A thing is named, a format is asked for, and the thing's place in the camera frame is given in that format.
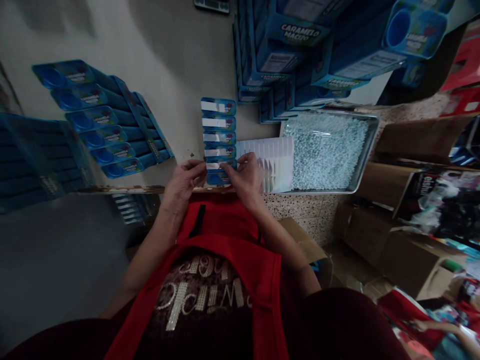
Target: cardboard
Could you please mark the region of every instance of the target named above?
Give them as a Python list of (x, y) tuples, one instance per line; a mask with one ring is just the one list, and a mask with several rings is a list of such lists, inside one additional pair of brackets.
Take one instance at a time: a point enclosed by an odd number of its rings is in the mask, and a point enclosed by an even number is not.
[(451, 165), (450, 152), (476, 115), (389, 124), (383, 130), (375, 152), (390, 157)]
[(441, 267), (450, 259), (463, 265), (467, 255), (425, 235), (392, 232), (378, 262), (378, 270), (415, 300), (438, 298), (454, 273)]
[(379, 210), (358, 207), (351, 213), (345, 242), (372, 266), (377, 267), (392, 228), (391, 216)]
[(350, 288), (374, 302), (394, 288), (393, 283), (341, 241), (326, 245), (325, 251), (330, 255), (333, 274), (331, 284), (321, 284), (323, 288)]
[(410, 182), (412, 173), (420, 169), (369, 162), (355, 196), (396, 209)]
[(336, 207), (332, 229), (333, 235), (336, 238), (345, 240), (353, 211), (354, 205), (348, 202), (341, 202)]
[(308, 263), (327, 258), (325, 251), (312, 239), (312, 237), (297, 224), (291, 217), (279, 221), (280, 225), (291, 235), (295, 242), (305, 253)]

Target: metal tray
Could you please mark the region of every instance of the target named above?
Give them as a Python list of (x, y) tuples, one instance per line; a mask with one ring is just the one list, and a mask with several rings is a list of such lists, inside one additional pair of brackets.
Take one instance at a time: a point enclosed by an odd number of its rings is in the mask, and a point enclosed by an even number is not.
[[(359, 119), (362, 121), (367, 122), (368, 129), (365, 134), (365, 142), (363, 143), (363, 149), (361, 151), (360, 157), (358, 158), (358, 162), (356, 163), (355, 170), (351, 176), (350, 184), (347, 188), (344, 189), (331, 189), (331, 190), (316, 190), (316, 189), (308, 189), (308, 190), (298, 190), (294, 189), (288, 192), (282, 192), (282, 194), (286, 195), (329, 195), (329, 194), (340, 194), (340, 195), (347, 195), (353, 194), (357, 191), (360, 185), (360, 180), (362, 180), (362, 176), (365, 171), (365, 167), (367, 166), (367, 162), (369, 160), (370, 152), (372, 151), (372, 147), (375, 141), (375, 135), (379, 129), (380, 119), (378, 116), (368, 115), (360, 112), (354, 111), (343, 111), (343, 110), (315, 110), (316, 113), (319, 114), (328, 114), (328, 115), (335, 115), (338, 117), (343, 118), (354, 118)], [(284, 126), (287, 121), (282, 121), (281, 128), (280, 128), (280, 136), (284, 135)]]

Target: person's right hand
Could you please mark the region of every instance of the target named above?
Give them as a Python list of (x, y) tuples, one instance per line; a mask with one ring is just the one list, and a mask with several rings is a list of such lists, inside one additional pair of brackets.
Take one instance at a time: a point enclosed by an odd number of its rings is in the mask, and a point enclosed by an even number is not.
[(238, 159), (238, 170), (226, 163), (220, 164), (230, 178), (240, 201), (247, 209), (252, 209), (259, 201), (262, 178), (254, 152), (246, 153)]

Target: brand logo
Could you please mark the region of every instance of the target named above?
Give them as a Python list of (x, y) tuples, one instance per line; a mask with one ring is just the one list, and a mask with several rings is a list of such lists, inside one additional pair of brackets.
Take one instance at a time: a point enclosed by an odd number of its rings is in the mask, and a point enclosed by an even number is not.
[(308, 27), (283, 24), (280, 28), (284, 31), (284, 37), (300, 42), (306, 42), (320, 35), (320, 31)]
[(114, 152), (114, 153), (113, 153), (113, 155), (115, 155), (116, 157), (119, 157), (119, 158), (124, 158), (124, 157), (126, 157), (128, 154), (129, 154), (129, 151), (128, 151), (128, 150), (122, 150), (122, 151), (117, 151), (117, 152)]
[(100, 98), (99, 95), (90, 95), (90, 96), (81, 97), (80, 100), (82, 100), (83, 102), (86, 102), (87, 104), (94, 104), (99, 102), (99, 98)]
[(421, 188), (420, 188), (420, 194), (421, 195), (428, 195), (432, 189), (434, 188), (435, 185), (435, 179), (431, 176), (425, 176), (421, 180)]
[(96, 117), (95, 119), (93, 119), (93, 121), (96, 122), (97, 124), (108, 123), (110, 121), (110, 115)]
[(409, 33), (406, 36), (407, 42), (406, 46), (409, 48), (412, 48), (414, 50), (418, 50), (422, 47), (423, 44), (425, 44), (429, 37), (425, 35), (418, 35), (418, 34), (413, 34)]
[(78, 72), (73, 75), (67, 75), (67, 79), (72, 80), (75, 83), (79, 83), (85, 80), (85, 73), (84, 72)]

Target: terrazzo floor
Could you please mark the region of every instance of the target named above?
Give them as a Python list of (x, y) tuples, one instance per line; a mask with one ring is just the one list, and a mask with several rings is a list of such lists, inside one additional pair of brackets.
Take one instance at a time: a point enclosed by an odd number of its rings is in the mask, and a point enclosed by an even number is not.
[[(370, 159), (374, 156), (375, 145), (387, 124), (436, 118), (448, 103), (448, 95), (436, 94), (431, 98), (412, 104), (398, 105), (385, 109), (359, 108), (357, 112), (380, 117)], [(291, 217), (317, 242), (326, 245), (334, 241), (332, 227), (339, 202), (348, 195), (262, 195), (267, 207), (277, 220)]]

